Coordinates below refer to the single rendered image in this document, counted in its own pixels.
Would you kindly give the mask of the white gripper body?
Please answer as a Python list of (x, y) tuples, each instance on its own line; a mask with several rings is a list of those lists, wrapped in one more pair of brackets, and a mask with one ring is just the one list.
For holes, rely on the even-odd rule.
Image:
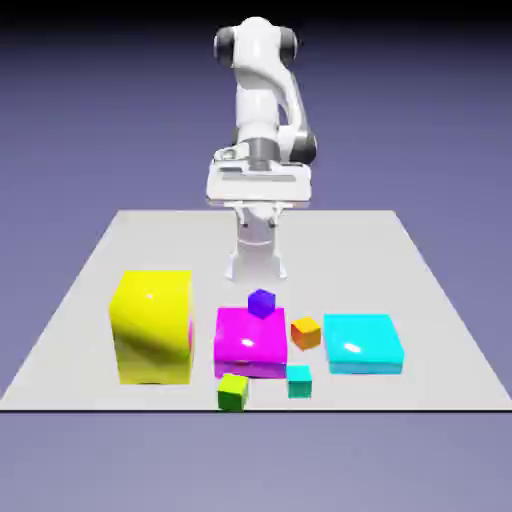
[(312, 197), (309, 166), (270, 162), (270, 169), (254, 171), (247, 160), (212, 161), (206, 182), (211, 204), (308, 203)]

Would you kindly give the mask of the small purple cube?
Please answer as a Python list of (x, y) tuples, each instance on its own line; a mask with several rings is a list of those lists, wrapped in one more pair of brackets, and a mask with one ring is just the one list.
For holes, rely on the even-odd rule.
[(276, 295), (264, 289), (257, 289), (248, 296), (248, 312), (264, 319), (275, 310)]

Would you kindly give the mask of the small orange cube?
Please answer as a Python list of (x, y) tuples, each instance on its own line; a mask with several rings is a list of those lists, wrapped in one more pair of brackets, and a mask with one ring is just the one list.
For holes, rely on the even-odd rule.
[(302, 317), (291, 322), (291, 338), (302, 351), (321, 343), (321, 326), (312, 317)]

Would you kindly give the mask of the small teal cube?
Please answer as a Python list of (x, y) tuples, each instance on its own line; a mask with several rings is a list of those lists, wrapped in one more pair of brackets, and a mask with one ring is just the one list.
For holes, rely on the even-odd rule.
[(289, 364), (286, 367), (287, 392), (289, 398), (310, 398), (312, 374), (306, 364)]

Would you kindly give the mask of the small green cube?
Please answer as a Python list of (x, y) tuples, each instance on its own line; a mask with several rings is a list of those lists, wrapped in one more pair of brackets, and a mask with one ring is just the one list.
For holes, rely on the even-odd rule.
[(248, 397), (249, 378), (225, 373), (217, 389), (218, 407), (223, 411), (242, 412)]

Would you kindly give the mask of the large magenta box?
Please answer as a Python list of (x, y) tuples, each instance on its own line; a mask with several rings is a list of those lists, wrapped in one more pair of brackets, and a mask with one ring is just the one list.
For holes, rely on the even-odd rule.
[(214, 374), (284, 379), (288, 361), (283, 308), (260, 318), (247, 308), (221, 307), (213, 342)]

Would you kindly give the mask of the large yellow box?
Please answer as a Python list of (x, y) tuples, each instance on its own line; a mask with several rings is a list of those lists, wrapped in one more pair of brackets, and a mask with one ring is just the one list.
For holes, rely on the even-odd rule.
[(190, 270), (127, 270), (109, 305), (119, 380), (187, 385), (195, 332)]

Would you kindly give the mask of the large cyan box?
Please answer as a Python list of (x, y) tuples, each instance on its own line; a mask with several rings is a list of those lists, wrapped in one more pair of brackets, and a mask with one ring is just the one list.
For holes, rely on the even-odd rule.
[(331, 374), (402, 372), (405, 352), (388, 314), (326, 313), (323, 338)]

